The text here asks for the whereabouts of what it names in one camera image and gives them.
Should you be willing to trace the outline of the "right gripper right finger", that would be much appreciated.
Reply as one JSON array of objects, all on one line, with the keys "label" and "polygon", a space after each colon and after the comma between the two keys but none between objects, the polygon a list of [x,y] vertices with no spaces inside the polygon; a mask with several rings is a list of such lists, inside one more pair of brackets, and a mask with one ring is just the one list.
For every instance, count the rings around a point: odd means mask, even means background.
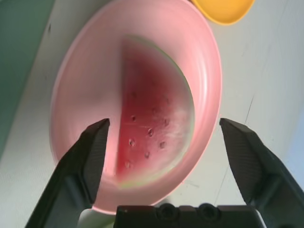
[{"label": "right gripper right finger", "polygon": [[268,228],[302,228],[304,191],[285,165],[247,126],[227,118],[219,124],[244,202],[260,213]]}]

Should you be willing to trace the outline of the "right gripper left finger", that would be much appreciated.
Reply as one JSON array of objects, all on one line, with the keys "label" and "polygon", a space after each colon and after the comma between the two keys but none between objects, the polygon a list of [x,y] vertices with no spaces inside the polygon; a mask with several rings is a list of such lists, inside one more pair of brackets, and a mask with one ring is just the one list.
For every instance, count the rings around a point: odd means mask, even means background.
[{"label": "right gripper left finger", "polygon": [[58,162],[26,227],[75,228],[95,203],[103,172],[110,120],[88,126]]}]

